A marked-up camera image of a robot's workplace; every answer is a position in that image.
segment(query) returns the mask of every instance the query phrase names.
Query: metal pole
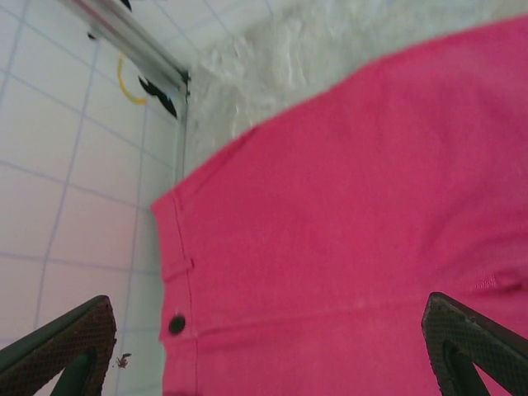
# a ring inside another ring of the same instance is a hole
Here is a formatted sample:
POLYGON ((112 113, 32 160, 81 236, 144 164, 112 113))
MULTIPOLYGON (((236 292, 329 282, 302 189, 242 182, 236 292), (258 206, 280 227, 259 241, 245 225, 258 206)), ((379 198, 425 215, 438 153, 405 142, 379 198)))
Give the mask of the metal pole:
POLYGON ((59 0, 81 17, 95 37, 103 37, 122 51, 159 89, 171 96, 187 94, 186 68, 174 59, 130 11, 114 0, 59 0))

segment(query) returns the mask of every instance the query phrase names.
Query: pink pants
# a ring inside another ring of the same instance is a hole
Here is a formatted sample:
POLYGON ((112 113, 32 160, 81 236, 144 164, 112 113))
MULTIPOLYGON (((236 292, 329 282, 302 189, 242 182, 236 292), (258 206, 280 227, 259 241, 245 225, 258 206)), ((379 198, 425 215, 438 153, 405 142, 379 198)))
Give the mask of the pink pants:
POLYGON ((156 202, 164 392, 440 394, 432 291, 528 337, 527 38, 381 59, 156 202))

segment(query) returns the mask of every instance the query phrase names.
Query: black button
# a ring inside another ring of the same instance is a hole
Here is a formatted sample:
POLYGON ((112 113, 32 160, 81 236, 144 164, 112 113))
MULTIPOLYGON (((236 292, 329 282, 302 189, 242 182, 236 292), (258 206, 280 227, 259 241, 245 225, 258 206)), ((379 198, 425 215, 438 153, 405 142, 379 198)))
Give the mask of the black button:
POLYGON ((185 328, 185 317, 183 315, 176 315, 171 319, 168 324, 168 331, 173 335, 177 336, 185 328))

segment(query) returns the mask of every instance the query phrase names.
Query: pink fabric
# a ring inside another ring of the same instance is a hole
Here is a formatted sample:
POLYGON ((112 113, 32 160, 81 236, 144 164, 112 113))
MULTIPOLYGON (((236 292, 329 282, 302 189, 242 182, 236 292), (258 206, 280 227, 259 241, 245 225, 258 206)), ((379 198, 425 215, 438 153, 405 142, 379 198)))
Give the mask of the pink fabric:
POLYGON ((155 203, 164 392, 439 394, 432 291, 528 337, 526 37, 523 17, 381 59, 155 203))

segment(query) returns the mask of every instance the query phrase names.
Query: yellow cable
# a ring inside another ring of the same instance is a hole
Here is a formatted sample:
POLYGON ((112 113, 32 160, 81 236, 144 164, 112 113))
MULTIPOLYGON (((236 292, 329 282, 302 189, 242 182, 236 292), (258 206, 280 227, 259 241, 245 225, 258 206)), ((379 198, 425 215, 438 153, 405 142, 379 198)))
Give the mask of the yellow cable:
POLYGON ((126 98, 135 103, 136 105, 144 105, 147 103, 147 97, 135 97, 132 95, 125 87, 125 82, 123 81, 123 63, 125 62, 125 56, 121 54, 119 61, 117 62, 117 79, 119 80, 119 86, 121 91, 125 94, 126 98))

